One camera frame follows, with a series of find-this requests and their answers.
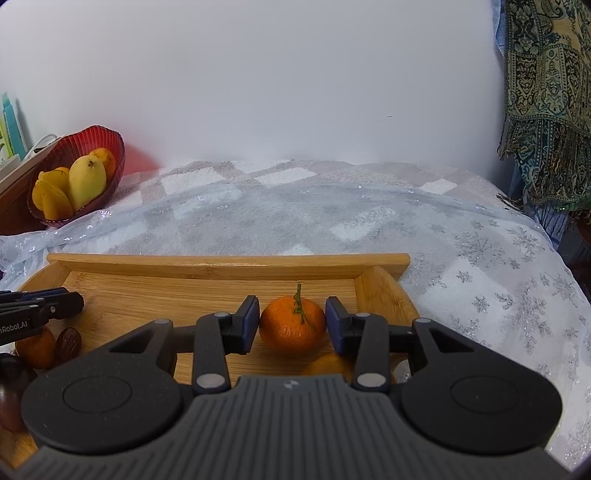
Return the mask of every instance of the bamboo tray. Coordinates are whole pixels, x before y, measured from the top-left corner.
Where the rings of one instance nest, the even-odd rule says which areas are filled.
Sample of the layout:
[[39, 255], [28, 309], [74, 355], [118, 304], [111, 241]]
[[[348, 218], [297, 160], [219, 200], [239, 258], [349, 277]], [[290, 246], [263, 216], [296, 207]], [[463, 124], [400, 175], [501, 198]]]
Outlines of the bamboo tray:
[[[193, 325], [206, 313], [235, 312], [247, 295], [259, 298], [261, 311], [277, 297], [302, 295], [324, 309], [336, 295], [350, 312], [378, 313], [390, 323], [410, 325], [419, 317], [396, 282], [410, 264], [407, 254], [305, 255], [298, 257], [142, 257], [126, 255], [50, 254], [49, 265], [22, 290], [65, 286], [78, 291], [85, 308], [77, 317], [52, 320], [57, 337], [67, 325], [82, 334], [88, 351], [158, 317], [175, 326]], [[249, 355], [228, 355], [232, 384], [243, 374], [298, 375], [306, 365], [332, 351], [326, 344], [314, 355], [285, 358], [257, 335]], [[191, 355], [178, 356], [175, 379], [189, 383]], [[14, 436], [7, 460], [16, 468], [36, 450], [28, 434]]]

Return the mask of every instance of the date fruit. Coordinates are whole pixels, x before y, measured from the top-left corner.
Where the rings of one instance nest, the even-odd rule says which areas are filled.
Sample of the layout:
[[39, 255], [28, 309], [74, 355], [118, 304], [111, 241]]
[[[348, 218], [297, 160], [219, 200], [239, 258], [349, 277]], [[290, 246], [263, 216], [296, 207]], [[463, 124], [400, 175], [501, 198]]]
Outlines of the date fruit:
[[26, 430], [21, 417], [22, 394], [37, 374], [22, 358], [0, 353], [0, 426], [11, 433]]
[[68, 327], [61, 331], [56, 340], [56, 362], [61, 365], [80, 353], [82, 336], [74, 327]]

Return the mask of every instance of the white wall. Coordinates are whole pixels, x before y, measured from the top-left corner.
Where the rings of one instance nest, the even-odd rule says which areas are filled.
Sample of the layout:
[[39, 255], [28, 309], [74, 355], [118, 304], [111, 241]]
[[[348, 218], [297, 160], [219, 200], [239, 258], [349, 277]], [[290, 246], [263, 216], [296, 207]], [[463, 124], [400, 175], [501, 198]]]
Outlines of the white wall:
[[508, 175], [487, 0], [9, 0], [0, 61], [34, 138], [103, 124], [164, 164]]

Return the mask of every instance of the tangerine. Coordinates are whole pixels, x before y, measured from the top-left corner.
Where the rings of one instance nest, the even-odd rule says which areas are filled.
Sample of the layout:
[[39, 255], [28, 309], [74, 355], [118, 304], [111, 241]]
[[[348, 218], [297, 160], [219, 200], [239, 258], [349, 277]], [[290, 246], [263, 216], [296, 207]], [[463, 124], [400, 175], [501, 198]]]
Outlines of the tangerine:
[[30, 367], [46, 370], [56, 359], [56, 339], [51, 330], [44, 326], [41, 333], [17, 340], [14, 343], [17, 355]]
[[326, 331], [324, 312], [301, 296], [301, 284], [292, 297], [273, 300], [261, 314], [261, 339], [286, 355], [305, 355], [320, 346]]
[[103, 147], [95, 148], [89, 155], [94, 155], [103, 164], [107, 175], [107, 183], [109, 183], [117, 170], [117, 160], [111, 150]]
[[340, 356], [334, 352], [327, 353], [315, 360], [301, 373], [302, 375], [343, 374], [345, 380], [351, 383], [355, 370], [355, 359]]

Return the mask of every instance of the red glass bowl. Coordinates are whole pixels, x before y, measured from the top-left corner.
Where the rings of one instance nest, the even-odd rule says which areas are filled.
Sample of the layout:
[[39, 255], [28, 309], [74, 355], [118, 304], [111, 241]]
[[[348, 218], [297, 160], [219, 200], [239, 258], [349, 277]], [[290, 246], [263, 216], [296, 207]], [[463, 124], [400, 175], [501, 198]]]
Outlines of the red glass bowl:
[[[37, 209], [33, 204], [31, 194], [33, 193], [33, 187], [39, 177], [39, 172], [50, 171], [58, 167], [70, 168], [72, 164], [83, 155], [88, 155], [95, 148], [108, 148], [115, 156], [117, 168], [115, 175], [111, 181], [107, 184], [107, 187], [103, 193], [91, 202], [84, 205], [80, 210], [74, 212], [74, 215], [65, 220], [46, 220], [43, 216], [43, 212]], [[29, 211], [38, 219], [41, 223], [47, 226], [61, 227], [70, 223], [77, 218], [80, 218], [87, 213], [94, 212], [103, 208], [107, 202], [111, 199], [119, 181], [123, 176], [123, 169], [125, 168], [125, 145], [123, 138], [117, 132], [109, 130], [99, 125], [85, 128], [84, 130], [60, 138], [56, 145], [51, 149], [46, 158], [44, 158], [39, 165], [33, 169], [31, 175], [31, 183], [29, 185], [29, 195], [27, 197], [27, 206]]]

